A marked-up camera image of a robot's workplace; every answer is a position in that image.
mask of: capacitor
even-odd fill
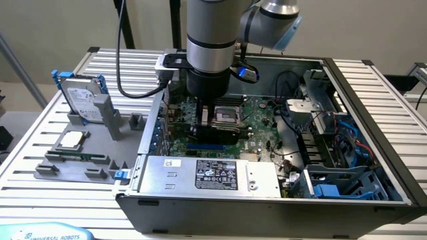
[[[266,109],[267,108],[267,104],[263,103],[263,102],[258,106],[259,106],[261,109]]]

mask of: circuit board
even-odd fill
[[[197,122],[197,102],[194,99],[187,98],[179,104],[179,114],[174,118],[174,122],[170,125],[179,126],[179,124],[194,124]],[[249,97],[246,103],[239,107],[241,112],[241,126],[253,128],[253,135],[249,139],[239,139],[235,145],[226,145],[223,150],[198,150],[191,151],[193,155],[189,155],[187,144],[194,140],[190,135],[179,134],[183,131],[179,127],[175,127],[173,132],[175,136],[171,137],[170,156],[174,157],[202,157],[202,158],[223,158],[223,159],[241,159],[242,154],[255,154],[257,160],[270,162],[271,152],[267,149],[274,146],[279,141],[278,129],[273,127],[274,124],[274,106],[269,105],[269,100],[262,97]]]

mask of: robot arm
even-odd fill
[[[254,2],[187,2],[187,89],[203,102],[227,93],[237,41],[283,51],[299,27],[297,0]]]

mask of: white label sticker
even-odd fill
[[[94,93],[87,89],[67,88],[67,91],[70,93],[70,98],[73,101],[73,104],[79,111],[79,115],[91,121],[103,121],[102,113],[99,108],[94,105]]]
[[[166,167],[181,167],[182,166],[182,160],[181,159],[165,159],[165,165]]]

